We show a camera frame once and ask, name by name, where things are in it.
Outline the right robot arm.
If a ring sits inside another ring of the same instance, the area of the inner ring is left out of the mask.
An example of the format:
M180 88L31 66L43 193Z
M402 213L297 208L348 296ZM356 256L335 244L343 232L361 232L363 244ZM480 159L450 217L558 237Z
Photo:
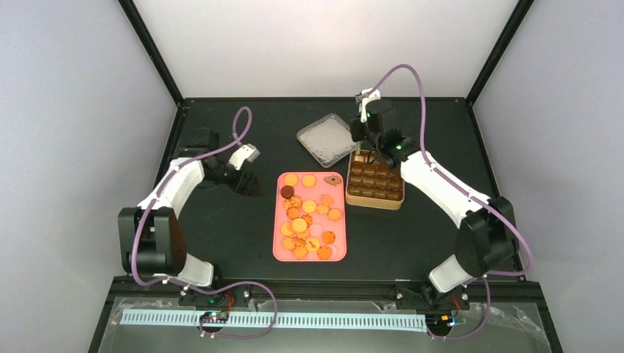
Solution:
M450 291L486 275L518 252L511 202L477 192L443 168L422 142L404 136L391 101L362 99L350 131L354 142L367 142L388 167L398 167L403 181L423 192L458 230L453 254L419 287L425 306L440 307Z

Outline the gold cookie tin box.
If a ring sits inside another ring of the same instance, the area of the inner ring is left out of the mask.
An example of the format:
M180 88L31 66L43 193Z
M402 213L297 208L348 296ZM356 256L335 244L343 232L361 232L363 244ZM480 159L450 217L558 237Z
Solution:
M345 202L352 206L399 210L405 201L405 181L400 167L390 168L376 152L350 154Z

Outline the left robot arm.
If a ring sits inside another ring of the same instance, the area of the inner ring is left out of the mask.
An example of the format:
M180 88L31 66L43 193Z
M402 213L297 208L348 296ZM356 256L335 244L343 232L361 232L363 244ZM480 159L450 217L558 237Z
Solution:
M242 196L261 194L257 177L244 169L260 152L240 137L219 146L219 134L175 151L164 177L134 207L118 214L118 234L124 270L141 286L173 282L185 287L212 288L217 266L189 253L180 213L196 188L226 185Z

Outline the pink plastic tray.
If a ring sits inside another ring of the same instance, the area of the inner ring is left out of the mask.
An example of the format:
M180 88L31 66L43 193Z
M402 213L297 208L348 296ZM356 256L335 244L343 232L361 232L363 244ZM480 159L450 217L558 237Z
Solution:
M286 174L296 174L299 181L294 186L294 196L284 199L280 189L284 186ZM302 185L302 177L312 174L316 177L316 185L306 188ZM332 186L324 181L329 175L341 177L342 183ZM334 200L331 208L321 203L321 196L327 194ZM315 213L305 213L302 203L314 200L317 203ZM291 221L304 218L308 228L303 233L295 233ZM309 226L321 224L324 228L322 239L310 236ZM276 201L274 212L274 231L272 240L274 258L280 262L338 262L347 254L346 207L344 195L344 179L333 171L287 171L277 178Z

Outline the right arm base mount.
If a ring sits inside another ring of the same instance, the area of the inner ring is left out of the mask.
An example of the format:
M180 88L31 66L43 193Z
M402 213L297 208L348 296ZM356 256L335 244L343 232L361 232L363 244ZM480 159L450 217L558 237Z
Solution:
M399 309L414 309L423 313L469 309L467 294L461 286L441 293L427 281L396 282L394 297Z

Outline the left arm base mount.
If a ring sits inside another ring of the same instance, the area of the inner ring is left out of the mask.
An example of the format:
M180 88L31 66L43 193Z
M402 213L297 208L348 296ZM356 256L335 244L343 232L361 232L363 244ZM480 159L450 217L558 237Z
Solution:
M233 309L234 307L246 307L249 297L245 296L246 288L234 288L218 294L207 295L195 290L189 290L180 295L178 305L183 307L206 307L216 309Z

